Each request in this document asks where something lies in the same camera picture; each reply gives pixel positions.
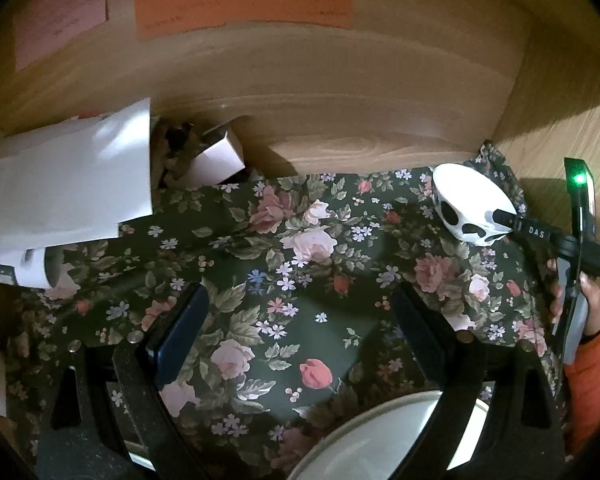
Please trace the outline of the orange sleeve forearm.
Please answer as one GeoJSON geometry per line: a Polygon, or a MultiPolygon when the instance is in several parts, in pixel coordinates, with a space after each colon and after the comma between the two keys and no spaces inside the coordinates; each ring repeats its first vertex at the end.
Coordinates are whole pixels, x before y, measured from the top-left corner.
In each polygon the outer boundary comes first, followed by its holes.
{"type": "Polygon", "coordinates": [[[600,330],[585,338],[565,372],[571,396],[568,450],[576,455],[600,430],[600,330]]]}

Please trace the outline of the right hand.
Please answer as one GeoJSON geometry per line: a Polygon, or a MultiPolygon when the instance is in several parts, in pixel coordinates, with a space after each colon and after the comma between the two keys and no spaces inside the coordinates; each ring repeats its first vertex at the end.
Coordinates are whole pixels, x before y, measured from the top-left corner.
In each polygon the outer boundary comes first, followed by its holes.
{"type": "MultiPolygon", "coordinates": [[[[555,275],[555,281],[550,285],[550,293],[553,295],[550,303],[550,322],[556,324],[567,305],[566,286],[558,282],[558,261],[550,259],[546,266],[547,270],[555,275]]],[[[578,331],[582,336],[594,337],[600,332],[600,288],[596,281],[584,273],[577,279],[572,322],[579,326],[578,331]]]]}

